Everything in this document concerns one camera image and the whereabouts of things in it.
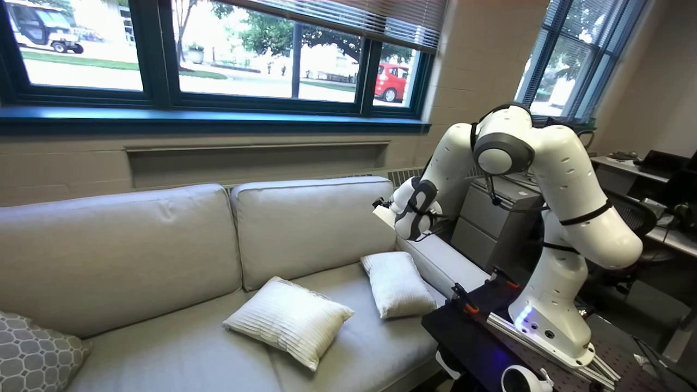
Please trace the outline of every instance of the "sofa backrest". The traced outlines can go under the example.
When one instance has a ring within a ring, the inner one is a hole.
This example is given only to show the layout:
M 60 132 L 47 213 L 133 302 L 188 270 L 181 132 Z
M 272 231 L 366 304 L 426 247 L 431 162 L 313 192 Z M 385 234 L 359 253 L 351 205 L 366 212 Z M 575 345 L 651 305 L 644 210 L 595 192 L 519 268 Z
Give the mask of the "sofa backrest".
M 0 207 L 0 312 L 95 336 L 240 288 L 226 189 Z
M 396 236 L 373 217 L 390 197 L 384 177 L 246 184 L 231 189 L 244 291 L 269 276 L 295 279 L 394 249 Z

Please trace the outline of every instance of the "red vehicle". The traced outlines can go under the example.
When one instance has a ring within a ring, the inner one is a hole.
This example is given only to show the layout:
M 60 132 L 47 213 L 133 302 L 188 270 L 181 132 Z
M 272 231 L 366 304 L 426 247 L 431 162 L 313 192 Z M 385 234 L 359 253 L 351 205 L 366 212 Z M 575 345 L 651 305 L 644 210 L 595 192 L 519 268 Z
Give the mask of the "red vehicle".
M 375 82 L 375 99 L 401 102 L 404 99 L 409 67 L 399 64 L 381 64 Z

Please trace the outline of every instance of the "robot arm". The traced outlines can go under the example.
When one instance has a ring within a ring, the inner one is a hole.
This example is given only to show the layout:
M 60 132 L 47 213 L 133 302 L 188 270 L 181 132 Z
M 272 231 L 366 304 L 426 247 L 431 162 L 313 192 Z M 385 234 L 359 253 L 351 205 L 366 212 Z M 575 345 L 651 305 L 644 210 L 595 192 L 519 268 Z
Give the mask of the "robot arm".
M 535 128 L 521 107 L 498 107 L 475 124 L 455 124 L 422 177 L 394 192 L 390 212 L 381 212 L 384 220 L 401 237 L 417 237 L 434 225 L 438 201 L 455 192 L 451 178 L 461 171 L 485 178 L 532 175 L 549 205 L 543 213 L 546 247 L 524 291 L 508 308 L 509 321 L 524 341 L 568 368 L 595 361 L 589 330 L 575 308 L 587 276 L 585 260 L 620 270 L 638 260 L 643 243 L 599 187 L 577 136 L 565 126 Z

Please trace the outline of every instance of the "pillow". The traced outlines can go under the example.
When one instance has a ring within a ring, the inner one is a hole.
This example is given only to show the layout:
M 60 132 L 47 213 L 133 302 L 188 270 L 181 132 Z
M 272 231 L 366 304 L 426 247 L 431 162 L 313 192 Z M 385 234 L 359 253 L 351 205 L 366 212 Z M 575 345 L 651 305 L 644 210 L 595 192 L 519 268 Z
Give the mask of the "pillow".
M 361 258 L 370 279 L 373 302 L 384 321 L 422 316 L 436 302 L 421 279 L 409 253 L 375 253 Z
M 304 368 L 318 371 L 351 310 L 331 304 L 295 283 L 272 276 L 250 302 L 246 302 L 222 325 L 284 351 Z
M 66 390 L 82 366 L 86 345 L 0 312 L 0 390 Z

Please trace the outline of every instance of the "gray pillow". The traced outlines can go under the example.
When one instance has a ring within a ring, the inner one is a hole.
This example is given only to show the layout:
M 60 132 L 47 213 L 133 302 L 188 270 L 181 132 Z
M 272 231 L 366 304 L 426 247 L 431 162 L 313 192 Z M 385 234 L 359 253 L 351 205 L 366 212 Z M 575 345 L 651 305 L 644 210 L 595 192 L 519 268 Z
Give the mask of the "gray pillow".
M 0 390 L 66 390 L 82 366 L 86 345 L 0 312 Z

